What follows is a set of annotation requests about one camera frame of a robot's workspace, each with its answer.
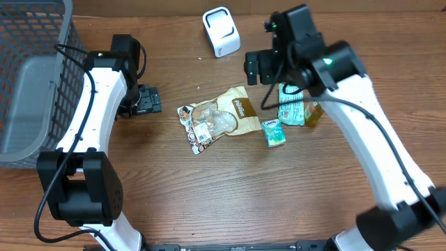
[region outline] small amber bottle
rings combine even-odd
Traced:
[[[314,127],[322,117],[324,111],[322,107],[316,102],[308,102],[304,110],[305,125]]]

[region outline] wooden table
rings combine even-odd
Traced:
[[[267,86],[247,86],[245,52],[268,49],[268,16],[237,16],[241,49],[216,59],[201,17],[75,18],[89,50],[108,50],[131,33],[148,51],[141,81],[156,86],[162,113],[119,119],[109,159],[124,187],[128,220],[149,243],[203,245],[327,239],[374,206],[359,162],[324,116],[314,128],[285,126],[285,146],[268,149],[261,131],[223,137],[200,155],[187,143],[176,108],[245,86],[261,121]],[[364,61],[376,95],[408,152],[437,186],[446,185],[445,13],[315,14],[325,41],[346,40]],[[35,170],[0,169],[0,250],[81,250],[90,236],[46,246],[33,233],[43,195]],[[42,233],[74,231],[45,208]],[[434,227],[406,243],[444,250]]]

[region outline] green light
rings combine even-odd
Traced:
[[[328,65],[330,65],[330,64],[333,63],[333,60],[332,60],[332,59],[324,58],[324,59],[322,59],[322,60],[323,60],[324,63],[326,63],[326,64],[328,64]]]

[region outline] teal packet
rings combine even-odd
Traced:
[[[304,97],[304,93],[302,91],[299,92],[298,94],[290,95],[290,94],[285,94],[283,92],[283,89],[284,89],[284,84],[279,84],[279,102],[299,100]],[[299,87],[297,86],[288,85],[286,87],[286,92],[293,93],[298,89]],[[279,112],[277,113],[277,117],[282,123],[285,123],[286,125],[303,126],[305,124],[303,101],[287,105],[281,105],[279,107]]]
[[[263,122],[262,129],[263,133],[265,134],[268,147],[285,144],[285,133],[279,119]]]

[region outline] gray plastic bin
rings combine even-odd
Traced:
[[[71,0],[0,1],[0,167],[35,168],[70,125],[84,73],[53,45],[84,49],[71,16]]]

